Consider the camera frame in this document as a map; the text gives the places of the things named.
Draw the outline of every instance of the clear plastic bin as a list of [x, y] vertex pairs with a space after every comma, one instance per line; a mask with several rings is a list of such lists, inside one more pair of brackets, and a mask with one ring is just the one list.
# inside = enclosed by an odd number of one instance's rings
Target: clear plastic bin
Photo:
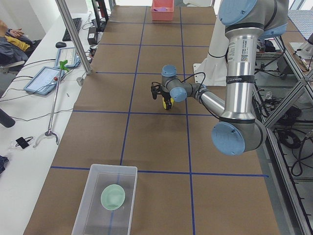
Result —
[[[136, 183], [135, 166], [91, 165], [72, 235], [129, 235]], [[114, 211], [105, 209], [100, 201], [102, 191], [111, 184], [125, 191], [123, 205]]]
[[174, 0], [153, 0], [151, 15], [153, 21], [172, 21], [174, 16]]

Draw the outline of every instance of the black keyboard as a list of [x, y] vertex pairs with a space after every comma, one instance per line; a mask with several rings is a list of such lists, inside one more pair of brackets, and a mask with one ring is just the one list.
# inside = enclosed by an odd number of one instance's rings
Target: black keyboard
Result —
[[[77, 32], [79, 32], [80, 26], [82, 25], [82, 18], [74, 18], [74, 19], [73, 19], [73, 22], [74, 22], [74, 25], [75, 25], [75, 27], [76, 27], [76, 29], [77, 29]], [[65, 30], [65, 33], [64, 33], [64, 36], [63, 36], [62, 41], [63, 41], [63, 42], [71, 41], [70, 35], [69, 35], [67, 29]]]

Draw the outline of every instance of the tablet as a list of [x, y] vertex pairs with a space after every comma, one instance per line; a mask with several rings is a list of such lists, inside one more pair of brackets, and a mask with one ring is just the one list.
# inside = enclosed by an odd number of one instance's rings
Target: tablet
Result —
[[55, 77], [59, 77], [60, 70], [44, 66], [24, 87], [24, 90], [31, 94], [49, 94], [56, 86]]
[[55, 68], [60, 68], [60, 61], [65, 61], [67, 60], [67, 64], [65, 67], [67, 68], [75, 68], [79, 66], [80, 64], [80, 59], [76, 53], [76, 48], [74, 47], [64, 47], [64, 48], [59, 48], [57, 57], [55, 59]]

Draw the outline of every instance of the light green plate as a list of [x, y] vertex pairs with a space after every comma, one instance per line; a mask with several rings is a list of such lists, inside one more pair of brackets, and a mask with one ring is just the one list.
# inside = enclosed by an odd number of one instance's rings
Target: light green plate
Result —
[[101, 194], [101, 204], [107, 210], [120, 208], [125, 201], [125, 191], [120, 185], [109, 185]]

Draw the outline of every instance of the pink container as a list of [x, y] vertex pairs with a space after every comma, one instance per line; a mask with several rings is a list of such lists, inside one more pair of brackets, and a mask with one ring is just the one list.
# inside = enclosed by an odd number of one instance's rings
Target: pink container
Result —
[[153, 0], [151, 15], [153, 21], [172, 21], [174, 16], [174, 0]]

